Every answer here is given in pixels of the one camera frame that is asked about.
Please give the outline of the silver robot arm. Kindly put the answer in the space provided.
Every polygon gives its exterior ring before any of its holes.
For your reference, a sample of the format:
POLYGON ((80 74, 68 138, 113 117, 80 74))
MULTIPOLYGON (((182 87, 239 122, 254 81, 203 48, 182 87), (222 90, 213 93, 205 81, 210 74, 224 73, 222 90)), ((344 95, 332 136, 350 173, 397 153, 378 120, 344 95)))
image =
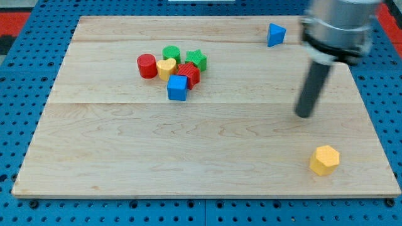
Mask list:
POLYGON ((372 21, 381 0, 311 0, 300 22, 301 42, 322 65, 356 65, 372 46, 372 21))

